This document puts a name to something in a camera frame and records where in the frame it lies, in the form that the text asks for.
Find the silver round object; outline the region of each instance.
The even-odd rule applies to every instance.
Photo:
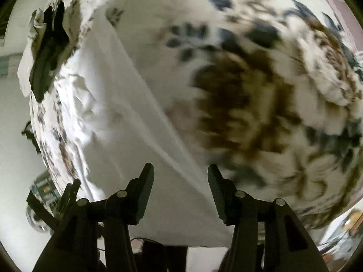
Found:
[[[125,190],[120,190],[119,192],[116,193],[116,196],[118,198],[123,198],[126,197],[128,195],[128,193]]]
[[[239,198],[244,198],[246,196],[246,193],[244,191],[239,190],[235,192],[235,196]]]
[[[81,198],[79,201],[77,201],[77,205],[79,205],[80,207],[85,206],[88,203],[87,198]]]
[[[279,206],[284,206],[285,205],[285,201],[282,198],[278,198],[276,200],[276,204]]]

